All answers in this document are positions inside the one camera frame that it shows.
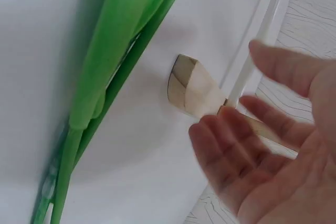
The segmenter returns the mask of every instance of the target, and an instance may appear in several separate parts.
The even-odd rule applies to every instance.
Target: white plastic panel
[[[177,0],[74,171],[63,223],[181,223],[206,185],[193,119],[166,85],[179,53],[220,82],[258,0]],[[0,0],[0,221],[29,223],[102,0]]]

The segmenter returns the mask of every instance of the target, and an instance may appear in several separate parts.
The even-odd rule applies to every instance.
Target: wooden stick
[[[196,118],[217,114],[226,101],[203,65],[185,55],[179,55],[174,64],[168,82],[168,99],[172,105]],[[249,116],[244,117],[256,134],[276,143],[281,142],[265,124]]]

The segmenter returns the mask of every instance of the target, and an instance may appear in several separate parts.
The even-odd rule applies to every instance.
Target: textured floor
[[[319,58],[336,58],[336,0],[290,0],[276,45]],[[296,120],[313,122],[307,99],[267,78],[262,79],[256,95]],[[184,222],[194,223],[238,222],[208,186]]]

